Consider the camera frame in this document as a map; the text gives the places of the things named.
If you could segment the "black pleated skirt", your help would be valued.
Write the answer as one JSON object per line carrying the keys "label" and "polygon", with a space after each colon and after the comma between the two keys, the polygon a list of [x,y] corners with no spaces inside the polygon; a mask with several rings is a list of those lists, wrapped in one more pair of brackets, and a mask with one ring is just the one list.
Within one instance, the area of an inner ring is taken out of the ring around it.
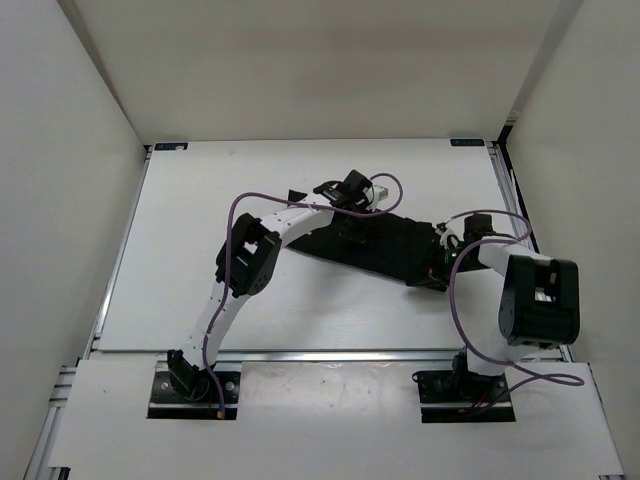
{"label": "black pleated skirt", "polygon": [[288,248],[411,287],[440,292],[448,287],[443,249],[434,226],[393,213],[369,219],[336,213],[329,226],[300,237]]}

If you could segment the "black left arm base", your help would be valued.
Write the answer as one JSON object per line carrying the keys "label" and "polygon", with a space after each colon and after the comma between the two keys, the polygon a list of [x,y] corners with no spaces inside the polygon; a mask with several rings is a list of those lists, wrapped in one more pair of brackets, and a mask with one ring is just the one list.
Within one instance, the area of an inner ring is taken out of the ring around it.
{"label": "black left arm base", "polygon": [[214,373],[222,388],[224,414],[221,414],[219,407],[220,392],[207,372],[197,378],[195,388],[189,391],[169,371],[165,362],[158,362],[155,366],[150,389],[147,418],[235,420],[238,414],[241,391],[242,372],[240,366],[233,365],[231,370],[224,367],[222,370],[215,370]]}

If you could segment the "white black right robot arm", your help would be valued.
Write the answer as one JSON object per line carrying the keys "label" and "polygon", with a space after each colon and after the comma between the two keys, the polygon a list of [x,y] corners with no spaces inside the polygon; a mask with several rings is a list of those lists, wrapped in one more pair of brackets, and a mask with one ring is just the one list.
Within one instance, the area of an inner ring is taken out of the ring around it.
{"label": "white black right robot arm", "polygon": [[[524,217],[520,237],[497,232],[495,210],[472,210],[436,225],[438,243],[428,278],[448,294],[454,327],[463,349],[453,361],[449,387],[460,399],[480,393],[487,378],[516,368],[525,357],[573,344],[580,331],[579,271],[575,262],[545,256],[527,248],[531,234]],[[497,320],[484,336],[471,339],[457,308],[457,276],[488,269],[502,278]]]}

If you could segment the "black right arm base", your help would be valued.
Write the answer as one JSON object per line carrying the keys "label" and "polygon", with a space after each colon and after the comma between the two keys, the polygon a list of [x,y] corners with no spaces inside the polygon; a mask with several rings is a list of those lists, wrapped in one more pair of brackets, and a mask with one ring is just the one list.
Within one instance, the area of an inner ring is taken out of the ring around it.
{"label": "black right arm base", "polygon": [[418,387],[423,424],[516,421],[505,374],[470,372],[465,353],[454,357],[449,370],[416,371],[412,380]]}

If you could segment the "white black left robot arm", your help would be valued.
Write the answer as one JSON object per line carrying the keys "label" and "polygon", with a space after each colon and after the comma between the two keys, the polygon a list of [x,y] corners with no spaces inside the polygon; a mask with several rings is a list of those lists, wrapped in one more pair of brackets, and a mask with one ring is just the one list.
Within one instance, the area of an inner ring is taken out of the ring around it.
{"label": "white black left robot arm", "polygon": [[[280,204],[279,211],[255,217],[235,215],[239,203],[250,197]],[[281,250],[338,216],[373,215],[388,189],[353,170],[341,182],[325,182],[299,200],[249,192],[236,198],[227,219],[226,239],[216,257],[215,282],[209,301],[187,341],[167,352],[173,388],[188,400],[208,392],[210,372],[221,344],[241,308],[271,281]]]}

